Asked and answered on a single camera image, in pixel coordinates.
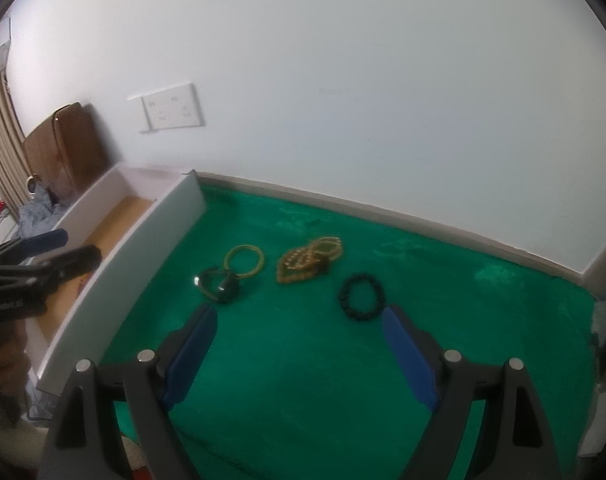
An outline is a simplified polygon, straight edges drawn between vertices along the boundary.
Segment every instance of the electrical outlet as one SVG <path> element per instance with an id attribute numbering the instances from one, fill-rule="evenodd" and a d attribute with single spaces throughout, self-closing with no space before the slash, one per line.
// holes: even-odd
<path id="1" fill-rule="evenodd" d="M 142 97 L 153 130 L 201 126 L 201 114 L 193 85 L 181 85 Z"/>

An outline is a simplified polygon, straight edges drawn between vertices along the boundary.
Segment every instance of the white air conditioner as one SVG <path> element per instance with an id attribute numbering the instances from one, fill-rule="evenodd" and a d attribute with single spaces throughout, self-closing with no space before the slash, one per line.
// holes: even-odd
<path id="1" fill-rule="evenodd" d="M 10 18 L 4 18 L 0 21 L 0 71 L 8 63 L 8 54 L 10 53 Z"/>

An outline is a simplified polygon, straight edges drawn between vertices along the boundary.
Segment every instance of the yellow bangle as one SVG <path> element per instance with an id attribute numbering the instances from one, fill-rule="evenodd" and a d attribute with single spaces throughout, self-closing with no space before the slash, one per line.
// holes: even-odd
<path id="1" fill-rule="evenodd" d="M 235 273 L 236 277 L 239 280 L 244 280 L 246 278 L 252 278 L 252 276 L 256 276 L 259 272 L 261 272 L 261 269 L 263 269 L 263 266 L 265 265 L 265 254 L 263 254 L 263 251 L 260 250 L 258 247 L 253 246 L 253 245 L 238 245 L 238 246 L 230 249 L 229 252 L 225 255 L 225 258 L 223 258 L 223 268 L 225 270 L 231 270 L 229 268 L 229 263 L 230 263 L 230 260 L 232 259 L 232 256 L 237 254 L 238 251 L 242 251 L 242 250 L 253 251 L 259 257 L 259 261 L 257 262 L 256 267 L 254 267 L 254 269 L 250 270 L 250 272 L 245 272 L 243 274 Z"/>

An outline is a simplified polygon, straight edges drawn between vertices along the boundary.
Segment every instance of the black beaded bracelet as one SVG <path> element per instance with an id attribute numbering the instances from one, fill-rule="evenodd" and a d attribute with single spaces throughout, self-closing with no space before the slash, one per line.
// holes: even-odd
<path id="1" fill-rule="evenodd" d="M 350 290 L 352 290 L 352 285 L 358 282 L 368 282 L 376 294 L 377 302 L 375 303 L 374 308 L 369 312 L 356 310 L 350 306 Z M 383 290 L 383 285 L 381 285 L 381 282 L 379 282 L 374 275 L 369 274 L 368 272 L 353 274 L 341 285 L 341 290 L 339 291 L 339 304 L 346 316 L 352 317 L 357 321 L 374 319 L 375 317 L 380 316 L 385 308 L 385 291 Z"/>

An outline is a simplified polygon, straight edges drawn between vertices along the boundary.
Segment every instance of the white tray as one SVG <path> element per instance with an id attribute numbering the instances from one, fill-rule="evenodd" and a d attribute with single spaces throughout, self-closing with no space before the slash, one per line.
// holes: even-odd
<path id="1" fill-rule="evenodd" d="M 47 344 L 35 319 L 27 321 L 27 354 L 40 390 L 60 395 L 80 359 L 99 362 L 132 306 L 177 243 L 205 211 L 193 171 L 119 163 L 67 211 L 55 228 L 68 232 L 62 250 L 81 246 L 127 196 L 154 203 L 93 274 Z"/>

